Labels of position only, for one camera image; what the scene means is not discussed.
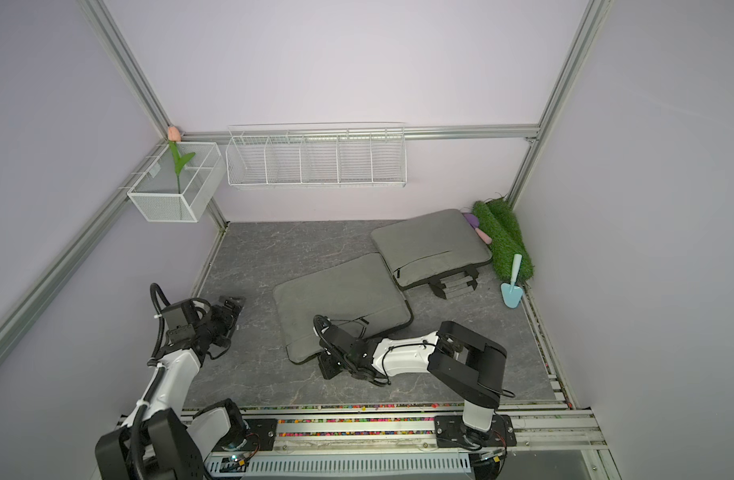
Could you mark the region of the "grey laptop bag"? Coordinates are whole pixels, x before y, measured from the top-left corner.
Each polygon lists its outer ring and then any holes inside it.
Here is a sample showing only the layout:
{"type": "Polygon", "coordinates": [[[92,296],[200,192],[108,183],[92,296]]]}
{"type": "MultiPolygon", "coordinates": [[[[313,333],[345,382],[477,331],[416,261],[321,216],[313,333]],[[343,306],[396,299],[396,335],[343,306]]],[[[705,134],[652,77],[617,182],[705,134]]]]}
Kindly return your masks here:
{"type": "Polygon", "coordinates": [[[273,291],[288,360],[296,365],[321,350],[314,330],[317,315],[357,338],[402,329],[414,314],[378,253],[278,285],[273,291]]]}
{"type": "Polygon", "coordinates": [[[492,253],[463,214],[447,209],[371,232],[400,290],[427,285],[445,300],[476,291],[479,268],[491,262],[492,253]]]}

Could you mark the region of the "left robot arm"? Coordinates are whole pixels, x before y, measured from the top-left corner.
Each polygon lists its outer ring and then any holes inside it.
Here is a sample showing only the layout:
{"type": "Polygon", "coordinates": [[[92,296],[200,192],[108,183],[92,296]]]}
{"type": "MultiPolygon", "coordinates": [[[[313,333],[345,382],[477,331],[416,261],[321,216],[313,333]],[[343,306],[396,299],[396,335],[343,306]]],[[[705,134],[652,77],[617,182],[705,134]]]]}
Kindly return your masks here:
{"type": "Polygon", "coordinates": [[[205,361],[217,357],[212,348],[230,349],[245,300],[172,303],[158,284],[151,285],[150,296],[158,321],[148,361],[154,373],[123,424],[98,440],[98,469],[104,479],[206,479],[205,460],[213,449],[243,446],[250,427],[231,399],[201,409],[189,424],[181,415],[191,383],[205,361]]]}

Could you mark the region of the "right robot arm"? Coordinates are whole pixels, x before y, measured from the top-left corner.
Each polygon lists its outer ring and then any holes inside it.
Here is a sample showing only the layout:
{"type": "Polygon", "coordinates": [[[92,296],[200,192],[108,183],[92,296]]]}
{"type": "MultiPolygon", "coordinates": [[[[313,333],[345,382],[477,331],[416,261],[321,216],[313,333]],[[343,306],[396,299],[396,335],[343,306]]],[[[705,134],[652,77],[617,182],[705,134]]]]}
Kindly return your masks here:
{"type": "Polygon", "coordinates": [[[464,400],[466,433],[486,438],[499,409],[507,349],[454,321],[427,335],[409,339],[357,338],[330,318],[317,315],[314,331],[322,351],[319,366],[329,380],[342,372],[384,387],[405,374],[430,374],[464,400]]]}

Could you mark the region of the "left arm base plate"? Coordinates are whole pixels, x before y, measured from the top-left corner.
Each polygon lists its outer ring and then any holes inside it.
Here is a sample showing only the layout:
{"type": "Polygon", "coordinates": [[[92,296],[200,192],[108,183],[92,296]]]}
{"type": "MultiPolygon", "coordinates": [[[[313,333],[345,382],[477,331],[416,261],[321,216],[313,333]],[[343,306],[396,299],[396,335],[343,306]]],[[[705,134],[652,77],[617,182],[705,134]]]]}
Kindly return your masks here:
{"type": "Polygon", "coordinates": [[[217,450],[220,452],[271,451],[277,435],[279,423],[274,418],[245,419],[245,431],[222,442],[217,450]]]}

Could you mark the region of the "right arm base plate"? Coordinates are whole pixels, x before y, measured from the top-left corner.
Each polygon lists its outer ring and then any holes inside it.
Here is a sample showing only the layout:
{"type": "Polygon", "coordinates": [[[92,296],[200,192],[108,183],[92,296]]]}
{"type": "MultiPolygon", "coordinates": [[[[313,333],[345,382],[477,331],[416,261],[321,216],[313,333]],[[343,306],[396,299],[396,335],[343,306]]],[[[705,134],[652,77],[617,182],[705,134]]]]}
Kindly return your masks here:
{"type": "Polygon", "coordinates": [[[517,439],[509,416],[495,415],[487,433],[467,427],[461,415],[434,418],[433,433],[439,448],[462,448],[470,451],[489,447],[514,447],[517,439]]]}

